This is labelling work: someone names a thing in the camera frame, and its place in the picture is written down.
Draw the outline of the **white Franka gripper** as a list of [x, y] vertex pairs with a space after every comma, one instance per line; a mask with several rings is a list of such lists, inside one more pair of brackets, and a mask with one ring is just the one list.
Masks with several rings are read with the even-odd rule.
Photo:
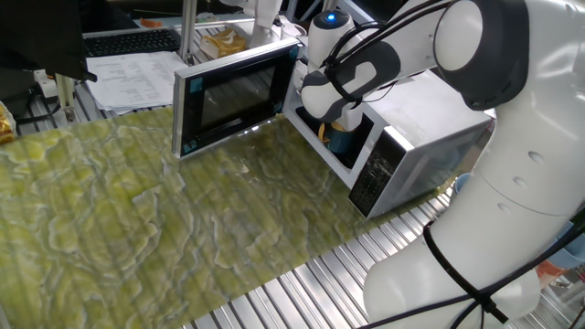
[[357, 105], [355, 108], [343, 110], [342, 116], [335, 122], [343, 128], [344, 131], [354, 131], [362, 122], [363, 106]]

